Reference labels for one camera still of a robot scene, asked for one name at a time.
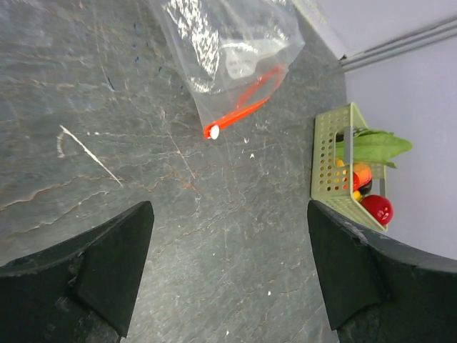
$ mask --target green plastic basket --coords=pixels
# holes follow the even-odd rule
[[[387,231],[353,198],[352,131],[367,129],[365,120],[354,103],[316,117],[314,132],[311,198],[318,200],[356,223],[376,231]],[[335,135],[344,131],[344,163],[335,165]],[[372,179],[379,180],[380,195],[386,196],[386,168],[370,164]]]

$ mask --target wall trim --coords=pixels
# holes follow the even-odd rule
[[[340,65],[345,72],[352,71],[454,36],[457,36],[457,17],[402,36],[349,59],[342,58]]]

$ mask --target marble floor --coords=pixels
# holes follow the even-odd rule
[[[150,200],[125,342],[338,341],[306,205],[313,118],[346,93],[310,26],[271,100],[205,141],[147,1],[2,1],[0,14],[0,264]]]

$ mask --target leafy vegetable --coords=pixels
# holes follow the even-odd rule
[[[412,148],[413,145],[409,141],[394,136],[392,132],[363,130],[353,138],[353,161],[396,168],[389,160]],[[336,158],[344,158],[343,141],[336,143]]]

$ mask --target plastic bag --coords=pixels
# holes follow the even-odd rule
[[[204,137],[262,106],[303,48],[289,0],[149,0]]]

